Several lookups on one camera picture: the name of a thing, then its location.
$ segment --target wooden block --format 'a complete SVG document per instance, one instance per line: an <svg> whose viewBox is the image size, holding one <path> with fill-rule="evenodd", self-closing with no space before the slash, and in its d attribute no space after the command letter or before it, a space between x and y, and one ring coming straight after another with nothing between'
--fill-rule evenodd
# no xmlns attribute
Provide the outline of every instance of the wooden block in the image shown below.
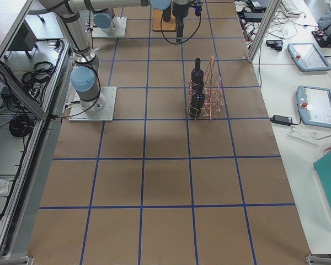
<svg viewBox="0 0 331 265"><path fill-rule="evenodd" d="M162 11L154 9L152 13L152 30L156 32L161 32L161 17ZM176 28L175 17L173 15L170 16L169 22L162 22L163 32L174 32Z"/></svg>

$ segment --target keyboard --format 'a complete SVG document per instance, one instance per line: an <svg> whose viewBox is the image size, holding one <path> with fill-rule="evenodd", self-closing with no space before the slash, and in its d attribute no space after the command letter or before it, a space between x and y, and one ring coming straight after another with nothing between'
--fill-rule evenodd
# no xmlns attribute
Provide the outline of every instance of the keyboard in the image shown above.
<svg viewBox="0 0 331 265"><path fill-rule="evenodd" d="M287 17L299 17L302 13L293 0L281 0L280 7Z"/></svg>

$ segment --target black bottle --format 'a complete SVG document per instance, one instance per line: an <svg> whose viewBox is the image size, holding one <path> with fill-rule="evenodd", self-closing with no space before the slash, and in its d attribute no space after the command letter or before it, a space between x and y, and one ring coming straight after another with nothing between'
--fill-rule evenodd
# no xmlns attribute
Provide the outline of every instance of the black bottle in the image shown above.
<svg viewBox="0 0 331 265"><path fill-rule="evenodd" d="M200 68L201 60L200 58L196 58L195 60L195 68L191 71L191 86L196 86L200 82L204 81L204 72Z"/></svg>
<svg viewBox="0 0 331 265"><path fill-rule="evenodd" d="M196 92L191 97L190 115L195 118L201 114L201 109L204 105L205 95L202 92L203 89L204 83L201 81L197 86Z"/></svg>

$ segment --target tablet screen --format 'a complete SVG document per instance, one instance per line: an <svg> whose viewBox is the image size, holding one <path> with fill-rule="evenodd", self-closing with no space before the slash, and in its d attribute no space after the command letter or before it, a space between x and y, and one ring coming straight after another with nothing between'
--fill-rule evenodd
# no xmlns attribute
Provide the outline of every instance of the tablet screen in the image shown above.
<svg viewBox="0 0 331 265"><path fill-rule="evenodd" d="M309 120L331 124L331 97L329 91L305 88Z"/></svg>
<svg viewBox="0 0 331 265"><path fill-rule="evenodd" d="M313 44L293 44L293 47L301 55L300 60L304 62L307 68L326 67Z"/></svg>

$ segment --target blue joint cap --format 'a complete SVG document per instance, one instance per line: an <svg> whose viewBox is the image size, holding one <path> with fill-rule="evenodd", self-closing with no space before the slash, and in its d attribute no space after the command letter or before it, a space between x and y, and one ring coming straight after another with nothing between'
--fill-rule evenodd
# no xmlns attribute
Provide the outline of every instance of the blue joint cap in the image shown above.
<svg viewBox="0 0 331 265"><path fill-rule="evenodd" d="M86 92L93 87L95 74L90 68L79 66L71 72L70 81L77 91Z"/></svg>
<svg viewBox="0 0 331 265"><path fill-rule="evenodd" d="M171 0L150 0L150 4L153 8L158 10L165 10L169 7Z"/></svg>
<svg viewBox="0 0 331 265"><path fill-rule="evenodd" d="M111 16L106 13L97 13L93 15L94 24L102 29L106 29L111 25Z"/></svg>

